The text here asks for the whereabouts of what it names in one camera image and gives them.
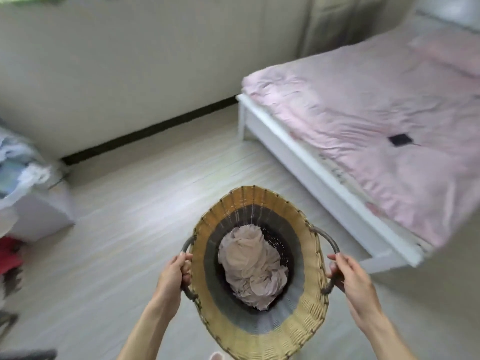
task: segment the gray basket handle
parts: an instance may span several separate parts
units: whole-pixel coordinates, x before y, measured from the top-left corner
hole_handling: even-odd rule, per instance
[[[189,248],[190,245],[192,245],[195,240],[197,239],[197,236],[193,235],[193,236],[190,236],[190,238],[185,242],[185,244],[183,244],[183,247],[181,248],[181,250],[184,252],[184,253],[187,253],[187,250]],[[195,301],[197,298],[198,298],[198,294],[194,294],[190,288],[188,287],[188,285],[184,285],[182,283],[181,285],[181,289],[183,290],[183,293],[185,293],[185,295],[187,296],[187,298],[190,300],[190,301]]]
[[[330,245],[332,246],[333,248],[333,252],[335,254],[338,254],[340,252],[340,249],[339,249],[339,246],[337,245],[337,243],[335,242],[335,240],[332,239],[332,237],[330,235],[328,235],[324,230],[314,226],[313,227],[313,231],[321,236],[323,236],[329,243]],[[335,287],[335,283],[337,280],[339,280],[339,278],[341,278],[341,273],[340,272],[336,272],[333,276],[332,276],[332,279],[330,279],[330,282],[328,282],[327,286],[325,288],[323,288],[321,290],[321,293],[322,294],[325,294],[325,295],[328,295],[330,293],[332,293],[332,290],[333,288]]]

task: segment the floor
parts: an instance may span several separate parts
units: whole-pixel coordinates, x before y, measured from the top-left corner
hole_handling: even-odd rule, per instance
[[[367,257],[260,143],[236,138],[236,114],[232,106],[74,167],[78,223],[28,248],[25,286],[7,302],[21,318],[2,350],[55,347],[61,360],[115,359],[166,260],[210,205],[241,185],[282,194],[343,251]],[[385,312],[420,359],[478,359],[477,222],[422,267],[373,278]],[[159,357],[207,360],[215,350],[183,297]],[[375,358],[338,290],[326,322],[295,358]]]

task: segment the person's left hand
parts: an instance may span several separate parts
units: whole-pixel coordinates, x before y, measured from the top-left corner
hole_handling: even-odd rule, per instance
[[[152,297],[152,305],[171,321],[180,307],[180,294],[182,284],[189,286],[192,282],[190,274],[192,254],[181,252],[173,257],[160,274]]]

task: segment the pink pillow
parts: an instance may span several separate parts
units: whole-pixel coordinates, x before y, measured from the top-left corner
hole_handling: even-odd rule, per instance
[[[480,77],[480,35],[458,28],[439,29],[413,39],[418,52],[474,77]]]

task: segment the wrinkled pink sheet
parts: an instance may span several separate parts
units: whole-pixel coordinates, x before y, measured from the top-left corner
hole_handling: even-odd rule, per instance
[[[435,247],[480,204],[480,79],[408,47],[408,26],[255,72],[243,92]],[[395,147],[388,137],[408,134]]]

